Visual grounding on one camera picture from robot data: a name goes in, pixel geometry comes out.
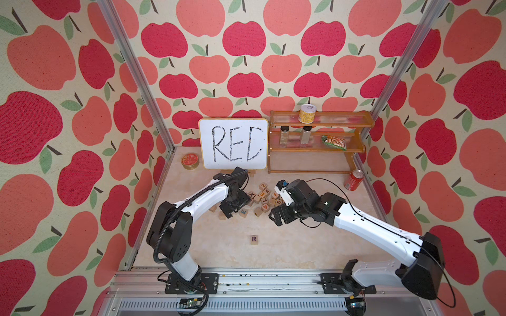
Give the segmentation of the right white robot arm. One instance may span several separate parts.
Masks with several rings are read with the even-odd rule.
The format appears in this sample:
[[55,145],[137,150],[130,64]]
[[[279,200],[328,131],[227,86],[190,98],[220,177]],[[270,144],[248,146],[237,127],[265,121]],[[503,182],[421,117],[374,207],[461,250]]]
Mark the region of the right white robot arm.
[[347,196],[331,192],[319,195],[304,180],[280,180],[275,192],[283,200],[269,218],[277,225],[313,219],[353,233],[392,256],[389,261],[366,263],[350,260],[333,287],[356,296],[377,285],[404,286],[426,300],[437,300],[442,280],[447,280],[440,238],[431,233],[421,236],[396,228],[357,209]]

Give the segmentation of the wooden block letter E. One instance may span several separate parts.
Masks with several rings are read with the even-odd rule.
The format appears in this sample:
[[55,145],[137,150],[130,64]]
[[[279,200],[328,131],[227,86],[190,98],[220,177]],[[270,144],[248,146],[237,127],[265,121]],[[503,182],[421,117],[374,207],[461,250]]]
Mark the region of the wooden block letter E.
[[239,212],[239,215],[243,218],[246,218],[249,214],[249,210],[248,209],[241,209],[240,212]]

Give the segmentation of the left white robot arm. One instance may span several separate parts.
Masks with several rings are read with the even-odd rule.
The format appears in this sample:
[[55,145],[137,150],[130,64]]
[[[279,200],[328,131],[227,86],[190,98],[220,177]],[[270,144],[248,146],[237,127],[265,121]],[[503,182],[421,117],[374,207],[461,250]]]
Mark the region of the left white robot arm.
[[198,286],[202,269],[189,254],[194,222],[216,205],[227,219],[232,218],[251,202],[243,189],[248,179],[248,171],[237,167],[230,174],[218,173],[191,197],[176,204],[163,202],[146,236],[154,261],[183,282]]

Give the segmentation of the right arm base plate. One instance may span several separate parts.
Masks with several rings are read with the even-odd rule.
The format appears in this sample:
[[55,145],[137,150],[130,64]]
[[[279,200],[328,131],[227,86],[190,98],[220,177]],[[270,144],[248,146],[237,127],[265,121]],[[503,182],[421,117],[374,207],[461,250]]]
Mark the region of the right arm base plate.
[[348,294],[358,296],[359,294],[376,294],[374,285],[364,287],[353,279],[353,267],[358,263],[358,259],[349,260],[341,273],[321,273],[320,281],[324,294]]

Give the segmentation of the wooden block letter R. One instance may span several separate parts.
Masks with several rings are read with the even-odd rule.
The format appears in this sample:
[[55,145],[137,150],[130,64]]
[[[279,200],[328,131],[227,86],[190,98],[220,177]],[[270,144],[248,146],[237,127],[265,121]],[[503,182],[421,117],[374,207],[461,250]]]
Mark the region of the wooden block letter R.
[[257,235],[252,235],[252,236],[250,237],[250,244],[251,244],[251,245],[258,245],[258,243],[259,243],[259,242],[258,242],[258,236],[257,236]]

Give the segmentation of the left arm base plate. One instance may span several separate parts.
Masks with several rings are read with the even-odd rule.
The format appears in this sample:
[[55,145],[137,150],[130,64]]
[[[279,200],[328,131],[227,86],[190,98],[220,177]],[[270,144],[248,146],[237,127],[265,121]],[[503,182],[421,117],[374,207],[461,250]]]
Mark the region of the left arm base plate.
[[184,280],[178,274],[171,273],[167,279],[159,279],[166,284],[166,294],[217,294],[220,275],[217,273],[197,273],[192,280]]

